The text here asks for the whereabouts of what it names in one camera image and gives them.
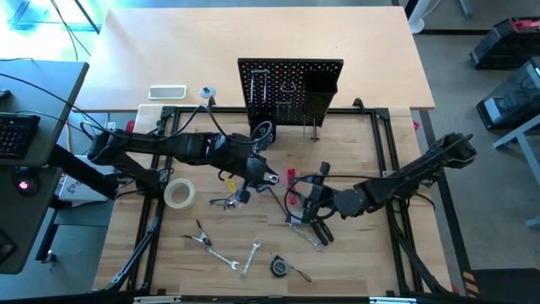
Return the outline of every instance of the pegboard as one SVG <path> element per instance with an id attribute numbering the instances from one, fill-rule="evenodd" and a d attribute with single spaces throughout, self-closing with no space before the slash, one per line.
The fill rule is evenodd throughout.
<path id="1" fill-rule="evenodd" d="M 250 125 L 271 119 L 277 125 L 322 126 L 324 115 L 304 115 L 305 73 L 328 71 L 339 77 L 340 59 L 239 58 L 238 68 Z"/>

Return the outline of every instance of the wooden tabletop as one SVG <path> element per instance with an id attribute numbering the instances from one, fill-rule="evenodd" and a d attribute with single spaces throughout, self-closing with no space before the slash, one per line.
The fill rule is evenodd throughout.
<path id="1" fill-rule="evenodd" d="M 182 104 L 210 85 L 220 105 L 245 106 L 241 57 L 343 59 L 332 107 L 435 107 L 402 7 L 112 9 L 77 105 L 136 111 L 151 85 L 184 84 Z"/>
<path id="2" fill-rule="evenodd" d="M 160 112 L 161 106 L 141 105 L 135 131 L 145 133 L 154 128 Z M 225 132 L 249 133 L 246 115 L 215 115 Z M 186 116 L 182 115 L 181 124 L 186 121 Z M 399 162 L 403 166 L 420 156 L 410 110 L 391 109 L 391 123 Z M 198 114 L 186 131 L 214 132 L 215 126 L 208 115 Z M 375 144 L 368 117 L 328 115 L 319 136 L 321 140 L 313 143 L 307 134 L 303 139 L 302 127 L 278 126 L 277 142 L 263 155 L 268 165 L 281 177 L 286 176 L 286 170 L 290 167 L 296 168 L 302 175 L 316 173 L 322 161 L 331 164 L 331 174 L 378 176 Z M 150 166 L 151 155 L 132 154 L 132 157 L 143 166 Z M 160 167 L 165 162 L 164 157 L 161 159 Z M 252 189 L 248 204 L 224 211 L 208 203 L 210 199 L 230 195 L 224 182 L 217 178 L 217 169 L 188 166 L 177 161 L 173 162 L 173 167 L 175 173 L 171 178 L 190 180 L 197 189 L 197 201 L 189 210 L 165 206 L 153 291 L 166 288 L 168 294 L 216 296 L 380 296 L 385 295 L 386 290 L 397 290 L 385 210 L 346 220 L 333 216 L 327 225 L 336 240 L 322 252 L 316 252 L 309 242 L 284 223 L 284 214 L 269 193 L 257 194 Z M 237 186 L 241 183 L 239 178 L 234 181 Z M 327 178 L 326 181 L 337 189 L 351 187 L 356 182 L 359 179 Z M 285 187 L 280 184 L 273 189 L 283 200 Z M 300 191 L 307 194 L 309 188 L 302 187 Z M 137 195 L 127 195 L 116 201 L 94 282 L 95 288 L 105 286 L 131 256 L 142 205 L 143 199 Z M 421 198 L 414 197 L 409 213 L 418 255 L 440 283 L 450 288 L 433 208 Z M 148 224 L 153 216 L 154 211 L 151 211 Z M 240 262 L 239 270 L 233 271 L 226 263 L 205 253 L 202 244 L 181 237 L 198 236 L 196 220 L 201 221 L 214 250 Z M 311 229 L 304 229 L 313 234 Z M 241 280 L 240 273 L 255 238 L 262 245 L 251 264 L 248 279 Z M 273 278 L 269 266 L 276 254 L 308 274 L 313 282 L 307 283 L 295 272 L 282 279 Z M 409 264 L 406 258 L 404 261 L 408 283 L 412 286 Z M 141 263 L 139 284 L 145 262 L 146 258 Z"/>

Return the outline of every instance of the keyboard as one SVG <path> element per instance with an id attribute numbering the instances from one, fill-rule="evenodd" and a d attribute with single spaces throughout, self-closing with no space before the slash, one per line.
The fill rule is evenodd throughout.
<path id="1" fill-rule="evenodd" d="M 0 113 L 0 159 L 23 159 L 39 122 L 36 115 Z"/>

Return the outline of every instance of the floor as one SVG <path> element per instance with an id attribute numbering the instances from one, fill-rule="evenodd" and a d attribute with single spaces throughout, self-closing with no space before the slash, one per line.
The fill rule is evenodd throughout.
<path id="1" fill-rule="evenodd" d="M 97 35 L 85 22 L 84 16 L 71 0 L 56 0 L 65 20 L 77 37 L 92 52 Z M 427 29 L 486 30 L 509 16 L 539 15 L 537 0 L 470 0 L 473 15 L 465 18 L 458 0 L 440 1 L 425 18 Z M 0 36 L 7 37 L 8 47 L 0 48 L 0 57 L 33 57 L 50 60 L 75 60 L 68 33 L 59 23 L 49 0 L 8 0 L 0 3 Z M 86 0 L 81 1 L 97 24 L 101 24 L 108 8 L 118 7 L 223 7 L 223 6 L 336 6 L 392 5 L 391 0 Z M 491 143 L 500 135 L 486 131 L 474 106 L 510 72 L 476 71 L 468 53 L 478 44 L 478 35 L 416 35 L 418 52 L 435 98 L 436 109 L 430 112 L 435 136 L 449 132 L 473 133 L 472 144 L 478 157 L 472 165 L 460 170 L 447 170 L 456 212 L 462 228 L 467 253 L 474 269 L 540 267 L 540 230 L 528 230 L 524 220 L 540 214 L 537 196 L 540 187 L 535 183 L 521 151 L 510 147 L 496 151 Z M 89 56 L 78 46 L 78 60 Z M 417 112 L 415 121 L 420 122 Z M 116 122 L 123 128 L 134 118 L 133 113 L 94 115 L 100 122 Z M 82 118 L 72 114 L 70 121 Z M 418 130 L 422 151 L 427 149 L 423 126 Z M 59 144 L 66 143 L 65 133 Z M 533 140 L 533 146 L 539 141 Z M 82 154 L 89 142 L 72 131 L 73 153 Z M 453 282 L 460 282 L 456 258 L 451 245 L 446 218 L 436 187 L 432 196 L 437 205 L 436 216 L 440 236 Z M 51 268 L 29 258 L 23 273 L 0 275 L 0 300 L 28 296 L 49 296 L 80 293 L 91 290 L 106 227 L 61 226 L 52 250 L 59 263 Z M 30 254 L 35 255 L 36 247 Z"/>

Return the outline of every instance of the gray floor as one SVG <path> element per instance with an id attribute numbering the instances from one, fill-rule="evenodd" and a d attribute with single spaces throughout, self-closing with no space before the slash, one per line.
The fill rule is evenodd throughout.
<path id="1" fill-rule="evenodd" d="M 388 5 L 389 2 L 384 1 L 380 5 Z M 166 3 L 148 0 L 133 1 L 132 5 L 148 7 L 153 4 L 163 6 Z M 246 6 L 251 2 L 193 0 L 182 3 L 182 6 L 204 7 Z M 258 4 L 252 5 L 270 5 L 270 2 L 264 1 L 256 3 Z M 310 4 L 287 2 L 288 5 L 293 3 L 358 5 L 358 2 L 354 1 L 310 1 Z M 381 2 L 361 2 L 365 5 L 377 3 Z M 426 17 L 426 27 L 489 29 L 494 23 L 512 15 L 540 14 L 540 11 L 535 10 L 538 7 L 537 1 L 533 0 L 471 0 L 471 3 L 474 9 L 473 17 L 464 19 L 458 0 L 441 0 L 440 6 Z M 474 109 L 484 96 L 510 75 L 510 72 L 472 69 L 468 53 L 481 38 L 429 35 L 415 37 L 435 98 L 436 109 L 430 113 L 431 121 L 437 137 L 449 132 L 474 134 L 472 144 L 478 151 L 474 163 L 460 171 L 446 171 L 471 265 L 475 269 L 540 267 L 540 230 L 528 230 L 524 224 L 525 219 L 540 214 L 540 203 L 536 199 L 540 186 L 535 183 L 519 149 L 514 147 L 496 151 L 491 147 L 491 142 L 499 135 L 483 128 Z M 413 116 L 415 121 L 420 122 L 418 113 L 415 112 Z M 96 115 L 95 118 L 100 122 L 107 120 L 106 114 Z M 111 114 L 111 121 L 117 122 L 119 128 L 123 128 L 127 120 L 133 118 L 134 114 Z M 81 118 L 79 114 L 73 114 L 70 119 L 77 125 Z M 426 150 L 422 127 L 418 131 L 418 140 L 422 150 Z M 65 142 L 63 135 L 59 143 Z M 533 143 L 536 146 L 540 144 L 538 141 Z M 72 146 L 73 152 L 80 154 L 88 148 L 89 141 L 72 131 Z M 432 195 L 438 207 L 436 216 L 451 278 L 458 283 L 460 277 L 455 255 L 436 188 Z M 22 274 L 0 275 L 0 299 L 90 290 L 105 234 L 106 229 L 102 227 L 62 227 L 53 243 L 53 250 L 61 262 L 49 270 L 49 265 L 39 264 L 31 258 Z"/>

